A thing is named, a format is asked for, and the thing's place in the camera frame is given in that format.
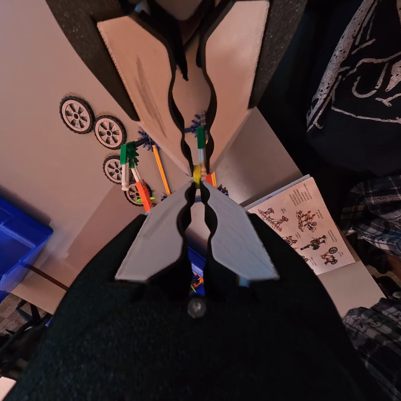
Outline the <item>blue plastic bin with tag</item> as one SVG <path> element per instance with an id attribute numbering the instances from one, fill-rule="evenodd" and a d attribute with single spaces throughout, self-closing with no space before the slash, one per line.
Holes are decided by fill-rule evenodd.
<path id="1" fill-rule="evenodd" d="M 190 247 L 188 247 L 188 258 L 191 262 L 192 272 L 198 273 L 199 275 L 203 276 L 206 259 Z"/>

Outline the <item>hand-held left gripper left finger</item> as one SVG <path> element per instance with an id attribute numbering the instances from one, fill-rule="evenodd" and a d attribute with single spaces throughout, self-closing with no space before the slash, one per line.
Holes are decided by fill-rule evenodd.
<path id="1" fill-rule="evenodd" d="M 115 280 L 145 282 L 183 256 L 195 195 L 191 180 L 148 212 Z"/>

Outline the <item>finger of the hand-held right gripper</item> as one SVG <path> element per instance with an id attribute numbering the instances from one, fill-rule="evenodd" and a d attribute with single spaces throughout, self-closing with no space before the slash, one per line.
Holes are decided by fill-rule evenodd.
<path id="1" fill-rule="evenodd" d="M 198 63 L 211 92 L 208 173 L 218 167 L 250 114 L 268 11 L 269 1 L 221 1 L 201 33 Z"/>
<path id="2" fill-rule="evenodd" d="M 97 28 L 142 127 L 192 176 L 184 119 L 173 99 L 177 66 L 168 41 L 137 14 L 100 21 Z"/>

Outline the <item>grey toy wheel black tyre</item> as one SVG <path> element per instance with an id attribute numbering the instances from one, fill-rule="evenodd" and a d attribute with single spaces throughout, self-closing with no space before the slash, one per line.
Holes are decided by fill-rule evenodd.
<path id="1" fill-rule="evenodd" d="M 59 114 L 66 127 L 76 134 L 93 130 L 95 115 L 92 107 L 82 98 L 65 96 L 59 104 Z"/>
<path id="2" fill-rule="evenodd" d="M 111 155 L 103 161 L 103 173 L 114 184 L 122 184 L 122 166 L 118 155 Z"/>
<path id="3" fill-rule="evenodd" d="M 127 132 L 123 123 L 111 115 L 97 117 L 94 133 L 104 147 L 111 150 L 119 150 L 127 142 Z"/>
<path id="4" fill-rule="evenodd" d="M 148 190 L 148 193 L 149 193 L 150 197 L 153 197 L 152 196 L 153 191 L 150 188 L 150 186 L 148 184 L 146 184 L 146 187 L 147 187 L 147 190 Z M 129 185 L 128 190 L 124 191 L 124 194 L 125 194 L 126 199 L 131 204 L 133 204 L 134 206 L 137 206 L 137 207 L 143 207 L 143 203 L 135 203 L 135 199 L 142 198 L 140 193 L 139 193 L 139 191 L 138 191 L 138 189 L 137 189 L 137 187 L 136 187 L 136 183 L 135 182 L 133 182 L 133 183 L 131 183 Z M 154 206 L 155 205 L 154 200 L 151 200 L 151 202 L 152 202 L 152 206 Z"/>

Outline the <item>white instruction booklet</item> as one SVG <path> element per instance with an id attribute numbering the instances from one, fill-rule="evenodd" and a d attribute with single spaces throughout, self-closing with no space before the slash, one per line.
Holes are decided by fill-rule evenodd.
<path id="1" fill-rule="evenodd" d="M 317 275 L 355 262 L 314 178 L 306 175 L 247 207 Z"/>

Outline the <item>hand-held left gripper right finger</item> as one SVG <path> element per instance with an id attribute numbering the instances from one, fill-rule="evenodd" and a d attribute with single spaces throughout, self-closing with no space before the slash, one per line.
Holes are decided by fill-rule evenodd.
<path id="1" fill-rule="evenodd" d="M 278 280 L 279 274 L 245 209 L 207 181 L 200 183 L 200 192 L 213 259 L 249 282 Z"/>

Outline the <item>toy construction frame model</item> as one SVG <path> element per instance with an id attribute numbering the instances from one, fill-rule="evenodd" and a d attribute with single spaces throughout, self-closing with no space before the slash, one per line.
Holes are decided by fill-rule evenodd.
<path id="1" fill-rule="evenodd" d="M 159 154 L 159 146 L 153 139 L 143 130 L 139 130 L 141 138 L 137 141 L 128 142 L 121 146 L 120 149 L 120 164 L 122 166 L 122 190 L 127 191 L 128 187 L 131 183 L 135 182 L 136 187 L 142 197 L 143 207 L 145 212 L 149 212 L 153 206 L 150 199 L 150 195 L 148 193 L 146 182 L 141 178 L 138 171 L 138 146 L 148 147 L 148 149 L 152 150 L 155 157 L 156 162 L 158 164 L 159 172 L 162 177 L 162 181 L 164 184 L 164 188 L 166 190 L 166 194 L 162 198 L 162 200 L 166 199 L 168 196 L 172 194 L 171 189 L 169 187 L 169 183 L 166 177 L 166 173 L 163 167 L 163 163 L 161 161 L 161 157 Z M 208 144 L 208 128 L 206 123 L 206 112 L 202 112 L 194 115 L 194 120 L 192 120 L 192 125 L 188 128 L 184 129 L 184 133 L 193 133 L 194 137 L 197 139 L 198 145 L 198 153 L 199 153 L 199 162 L 203 163 L 205 158 L 205 147 Z"/>

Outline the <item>pile of colourful toy pieces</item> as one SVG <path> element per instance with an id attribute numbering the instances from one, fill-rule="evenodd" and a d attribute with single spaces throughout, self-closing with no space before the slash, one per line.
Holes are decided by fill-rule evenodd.
<path id="1" fill-rule="evenodd" d="M 193 277 L 190 284 L 189 296 L 204 296 L 204 279 L 203 276 L 198 273 L 193 273 Z"/>

